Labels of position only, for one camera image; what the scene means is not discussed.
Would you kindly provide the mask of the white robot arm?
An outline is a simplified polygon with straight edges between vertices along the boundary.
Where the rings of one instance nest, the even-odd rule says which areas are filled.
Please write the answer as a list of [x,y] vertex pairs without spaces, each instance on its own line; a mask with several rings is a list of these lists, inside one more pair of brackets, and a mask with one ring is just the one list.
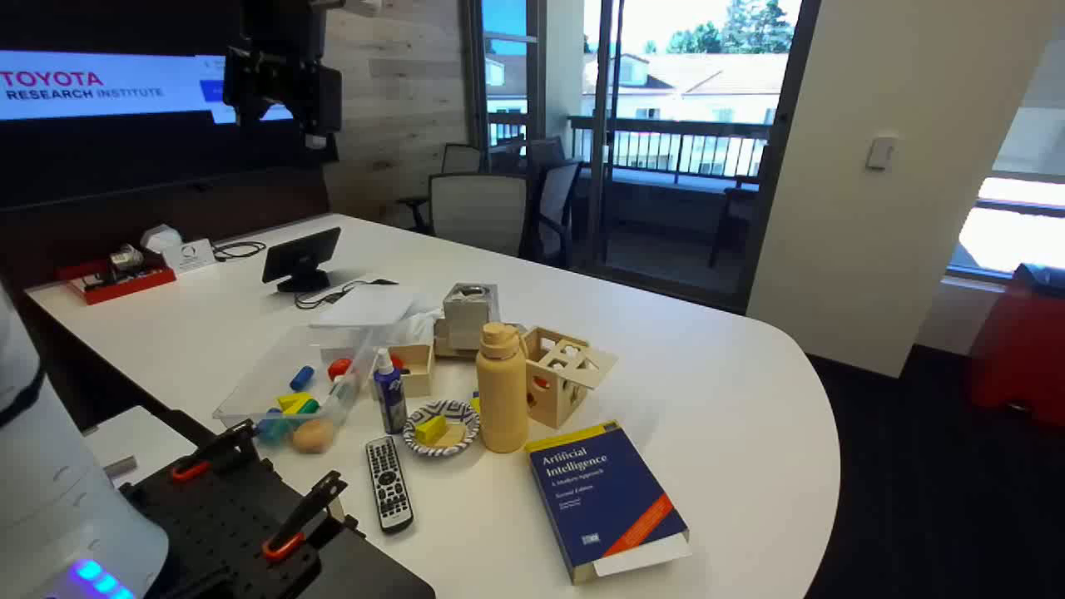
[[130,505],[0,288],[0,599],[144,599],[170,536]]

